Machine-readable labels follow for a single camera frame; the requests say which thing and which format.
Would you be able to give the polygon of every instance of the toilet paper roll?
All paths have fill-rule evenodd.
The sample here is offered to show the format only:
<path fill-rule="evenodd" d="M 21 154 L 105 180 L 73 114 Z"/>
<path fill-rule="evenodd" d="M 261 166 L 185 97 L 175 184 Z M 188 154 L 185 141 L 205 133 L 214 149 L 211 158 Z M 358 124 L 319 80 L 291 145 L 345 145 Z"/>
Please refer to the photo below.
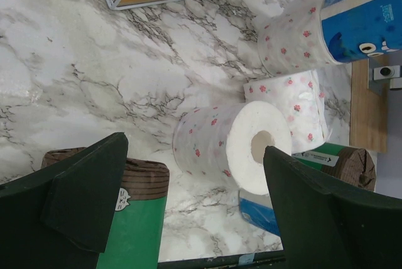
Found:
<path fill-rule="evenodd" d="M 292 137 L 292 153 L 323 145 L 329 138 L 324 116 L 324 93 L 316 71 L 306 71 L 244 85 L 247 101 L 266 101 L 286 118 Z"/>
<path fill-rule="evenodd" d="M 173 136 L 175 159 L 184 172 L 256 195 L 268 193 L 263 167 L 267 146 L 291 153 L 285 118 L 263 101 L 195 109 Z"/>
<path fill-rule="evenodd" d="M 323 0 L 296 0 L 259 32 L 258 53 L 273 75 L 288 75 L 338 65 L 323 40 Z"/>

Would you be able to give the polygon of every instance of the blue packaging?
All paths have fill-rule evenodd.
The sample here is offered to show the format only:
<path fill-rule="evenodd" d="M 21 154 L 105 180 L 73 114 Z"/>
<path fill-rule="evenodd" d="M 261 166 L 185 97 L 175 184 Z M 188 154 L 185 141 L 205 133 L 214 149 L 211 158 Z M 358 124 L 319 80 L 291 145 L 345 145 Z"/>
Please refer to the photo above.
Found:
<path fill-rule="evenodd" d="M 342 63 L 402 49 L 402 0 L 325 0 L 325 44 Z"/>
<path fill-rule="evenodd" d="M 280 236 L 269 196 L 253 195 L 241 190 L 239 205 L 241 215 L 248 223 Z"/>

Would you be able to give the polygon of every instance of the gray wall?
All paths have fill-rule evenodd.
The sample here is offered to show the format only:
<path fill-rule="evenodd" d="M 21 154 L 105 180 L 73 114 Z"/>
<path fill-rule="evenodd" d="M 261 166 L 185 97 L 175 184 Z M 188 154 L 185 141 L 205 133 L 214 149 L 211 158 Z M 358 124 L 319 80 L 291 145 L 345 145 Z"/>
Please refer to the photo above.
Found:
<path fill-rule="evenodd" d="M 402 65 L 402 52 L 390 55 L 391 65 Z M 389 93 L 388 152 L 378 156 L 379 194 L 402 199 L 402 91 Z"/>

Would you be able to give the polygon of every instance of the white marble countertop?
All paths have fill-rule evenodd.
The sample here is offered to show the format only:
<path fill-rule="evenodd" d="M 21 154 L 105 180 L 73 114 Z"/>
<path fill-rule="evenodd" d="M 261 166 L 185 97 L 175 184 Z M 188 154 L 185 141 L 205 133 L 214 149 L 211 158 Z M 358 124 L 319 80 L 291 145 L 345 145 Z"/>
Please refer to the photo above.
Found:
<path fill-rule="evenodd" d="M 253 19 L 291 0 L 186 0 L 110 11 L 104 0 L 0 0 L 0 184 L 48 150 L 123 131 L 129 156 L 171 171 L 160 261 L 281 249 L 245 223 L 237 192 L 181 173 L 173 129 L 195 107 L 242 102 L 265 73 Z M 320 71 L 332 141 L 348 144 L 350 67 Z"/>

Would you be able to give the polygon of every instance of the cat logo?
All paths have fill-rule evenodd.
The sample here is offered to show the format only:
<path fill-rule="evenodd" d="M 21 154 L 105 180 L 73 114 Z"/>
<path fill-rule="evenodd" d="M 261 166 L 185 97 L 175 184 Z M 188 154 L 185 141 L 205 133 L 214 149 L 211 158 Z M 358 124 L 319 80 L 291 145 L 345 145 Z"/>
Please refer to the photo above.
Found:
<path fill-rule="evenodd" d="M 122 211 L 127 206 L 129 206 L 130 203 L 128 202 L 128 199 L 130 198 L 131 197 L 129 196 L 128 192 L 125 189 L 120 188 L 115 211 Z"/>

